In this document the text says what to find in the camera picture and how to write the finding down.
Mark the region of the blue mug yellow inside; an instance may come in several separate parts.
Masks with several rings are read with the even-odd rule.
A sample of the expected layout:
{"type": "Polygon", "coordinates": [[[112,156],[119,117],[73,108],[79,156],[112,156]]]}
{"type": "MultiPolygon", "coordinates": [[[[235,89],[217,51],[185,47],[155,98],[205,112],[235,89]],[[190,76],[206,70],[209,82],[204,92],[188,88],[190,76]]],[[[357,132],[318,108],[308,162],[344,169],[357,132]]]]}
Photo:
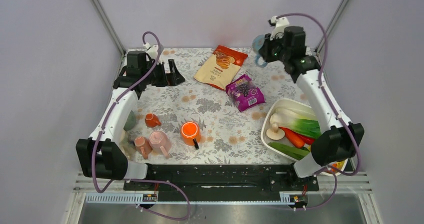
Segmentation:
{"type": "Polygon", "coordinates": [[[264,41],[265,41],[265,35],[264,34],[261,34],[261,35],[258,35],[253,40],[252,45],[251,45],[252,50],[254,51],[254,53],[256,55],[254,62],[256,64],[256,66],[258,66],[260,68],[265,68],[268,65],[268,63],[262,58],[262,56],[259,53],[259,50],[264,45],[264,41]]]}

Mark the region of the small orange red cup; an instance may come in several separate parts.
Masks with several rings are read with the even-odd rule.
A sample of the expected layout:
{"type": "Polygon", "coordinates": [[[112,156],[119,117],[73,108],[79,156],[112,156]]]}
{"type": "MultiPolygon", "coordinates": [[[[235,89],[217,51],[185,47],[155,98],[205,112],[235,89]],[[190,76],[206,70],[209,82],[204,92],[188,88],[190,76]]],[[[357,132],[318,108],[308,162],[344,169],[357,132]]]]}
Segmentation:
{"type": "Polygon", "coordinates": [[[159,118],[153,113],[146,114],[144,118],[144,122],[145,122],[145,125],[149,128],[154,128],[156,126],[162,125],[159,118]]]}

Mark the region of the orange mug black handle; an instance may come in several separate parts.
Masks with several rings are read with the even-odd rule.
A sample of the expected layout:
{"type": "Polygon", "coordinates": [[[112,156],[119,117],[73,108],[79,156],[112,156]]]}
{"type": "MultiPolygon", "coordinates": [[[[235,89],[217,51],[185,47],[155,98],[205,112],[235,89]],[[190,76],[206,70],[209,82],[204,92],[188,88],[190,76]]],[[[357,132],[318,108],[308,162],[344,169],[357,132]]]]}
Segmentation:
{"type": "Polygon", "coordinates": [[[180,134],[183,142],[188,146],[193,146],[198,150],[201,141],[201,130],[197,123],[193,121],[185,122],[180,128],[180,134]]]}

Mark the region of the light pink mug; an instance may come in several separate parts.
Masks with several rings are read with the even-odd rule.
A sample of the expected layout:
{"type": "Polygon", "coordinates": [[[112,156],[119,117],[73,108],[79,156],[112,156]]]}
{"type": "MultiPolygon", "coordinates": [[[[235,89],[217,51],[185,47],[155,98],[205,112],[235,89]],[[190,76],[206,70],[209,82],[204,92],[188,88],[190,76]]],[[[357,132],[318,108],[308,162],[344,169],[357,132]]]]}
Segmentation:
{"type": "Polygon", "coordinates": [[[152,149],[164,155],[167,159],[170,157],[169,151],[172,144],[163,131],[154,131],[149,136],[149,142],[152,149]]]}

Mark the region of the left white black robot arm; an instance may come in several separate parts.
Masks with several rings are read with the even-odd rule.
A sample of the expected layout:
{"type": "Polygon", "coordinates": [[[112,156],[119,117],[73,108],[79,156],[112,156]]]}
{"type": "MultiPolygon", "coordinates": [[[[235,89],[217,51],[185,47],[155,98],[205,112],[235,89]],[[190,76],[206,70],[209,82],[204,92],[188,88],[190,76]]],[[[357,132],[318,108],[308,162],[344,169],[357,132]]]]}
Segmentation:
{"type": "Polygon", "coordinates": [[[168,60],[170,71],[165,71],[164,61],[157,59],[161,52],[162,48],[154,45],[146,51],[127,53],[127,64],[113,83],[111,99],[104,115],[90,136],[76,143],[85,177],[136,179],[144,190],[154,186],[155,177],[148,172],[148,165],[130,161],[118,145],[127,119],[147,86],[177,86],[185,81],[173,59],[168,60]]]}

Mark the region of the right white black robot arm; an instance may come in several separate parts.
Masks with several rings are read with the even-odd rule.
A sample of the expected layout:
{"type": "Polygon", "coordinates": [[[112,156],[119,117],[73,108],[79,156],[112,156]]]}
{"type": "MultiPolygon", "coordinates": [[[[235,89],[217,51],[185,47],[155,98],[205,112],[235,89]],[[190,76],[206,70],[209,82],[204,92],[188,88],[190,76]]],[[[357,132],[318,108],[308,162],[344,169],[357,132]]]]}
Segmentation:
{"type": "Polygon", "coordinates": [[[324,66],[314,56],[306,54],[306,33],[303,27],[287,26],[282,32],[259,35],[252,43],[257,58],[269,62],[281,61],[293,82],[308,97],[309,104],[320,127],[311,153],[294,162],[287,176],[293,190],[301,189],[307,178],[327,169],[345,175],[332,163],[360,156],[359,144],[365,133],[362,124],[354,124],[342,111],[322,77],[324,66]]]}

